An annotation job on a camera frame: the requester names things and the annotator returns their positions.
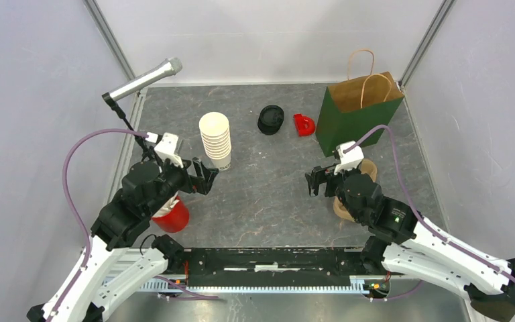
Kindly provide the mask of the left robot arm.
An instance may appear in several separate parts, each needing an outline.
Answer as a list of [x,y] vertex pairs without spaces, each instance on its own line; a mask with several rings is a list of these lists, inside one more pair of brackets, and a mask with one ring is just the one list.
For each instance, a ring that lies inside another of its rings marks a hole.
[[156,275],[178,272],[182,247],[170,236],[152,246],[121,274],[105,283],[113,266],[150,226],[154,214],[179,191],[207,195],[219,170],[198,159],[177,167],[143,161],[134,164],[122,187],[91,227],[91,257],[83,257],[58,292],[27,312],[30,321],[106,321],[133,293]]

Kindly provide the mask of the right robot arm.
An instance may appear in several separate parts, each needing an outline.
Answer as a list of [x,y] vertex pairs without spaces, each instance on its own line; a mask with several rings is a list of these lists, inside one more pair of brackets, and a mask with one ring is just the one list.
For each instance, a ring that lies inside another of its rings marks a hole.
[[413,276],[469,301],[495,321],[515,316],[515,258],[504,260],[481,252],[449,235],[402,201],[387,197],[381,186],[358,169],[335,172],[317,166],[305,175],[309,193],[336,198],[352,220],[371,237],[360,256],[370,274]]

